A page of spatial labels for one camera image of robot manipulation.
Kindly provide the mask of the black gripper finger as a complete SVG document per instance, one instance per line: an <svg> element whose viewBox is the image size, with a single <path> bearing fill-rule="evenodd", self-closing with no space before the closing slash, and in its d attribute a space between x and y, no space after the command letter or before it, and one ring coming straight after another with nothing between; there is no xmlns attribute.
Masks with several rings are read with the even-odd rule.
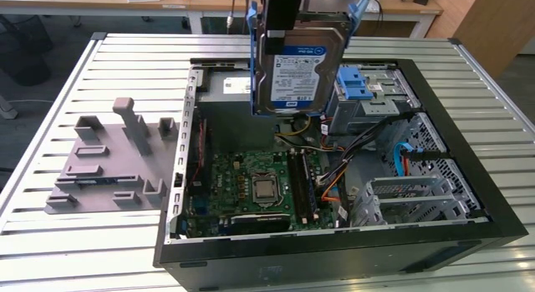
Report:
<svg viewBox="0 0 535 292"><path fill-rule="evenodd" d="M301 0L260 0L260 45L264 55L280 55L285 32L293 30Z"/></svg>

